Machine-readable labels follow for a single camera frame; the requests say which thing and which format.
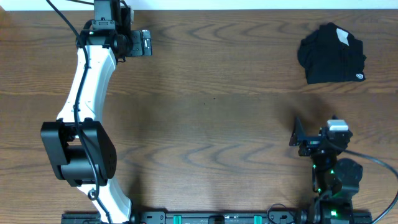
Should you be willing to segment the black shorts garment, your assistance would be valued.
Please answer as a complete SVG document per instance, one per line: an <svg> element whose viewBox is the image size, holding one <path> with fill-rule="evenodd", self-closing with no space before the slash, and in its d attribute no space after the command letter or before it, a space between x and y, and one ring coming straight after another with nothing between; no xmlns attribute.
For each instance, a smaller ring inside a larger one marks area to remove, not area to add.
<svg viewBox="0 0 398 224"><path fill-rule="evenodd" d="M300 41L297 59L309 85L366 79L363 41L332 22L322 24Z"/></svg>

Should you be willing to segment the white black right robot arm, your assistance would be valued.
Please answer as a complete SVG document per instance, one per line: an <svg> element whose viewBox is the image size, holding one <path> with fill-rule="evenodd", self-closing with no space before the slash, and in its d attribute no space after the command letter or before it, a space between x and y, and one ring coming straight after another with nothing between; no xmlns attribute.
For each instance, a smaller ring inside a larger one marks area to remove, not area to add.
<svg viewBox="0 0 398 224"><path fill-rule="evenodd" d="M318 194L307 208L296 212L295 223L354 223L352 198L359 192L363 167L352 159L338 159L353 133L345 120L333 116L316 136L308 136L294 119L289 145L312 160L312 190Z"/></svg>

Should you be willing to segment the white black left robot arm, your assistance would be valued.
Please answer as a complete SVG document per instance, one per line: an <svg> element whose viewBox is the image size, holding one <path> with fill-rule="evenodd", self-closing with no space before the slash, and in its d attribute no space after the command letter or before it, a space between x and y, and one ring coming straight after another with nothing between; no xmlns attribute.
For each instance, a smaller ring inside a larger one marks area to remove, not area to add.
<svg viewBox="0 0 398 224"><path fill-rule="evenodd" d="M68 98L40 136L56 178L83 192L94 212L66 212L62 223L141 223L115 176L116 148L103 127L109 81L128 57L152 55L148 30L132 30L122 0L94 1L94 17L75 32L77 66Z"/></svg>

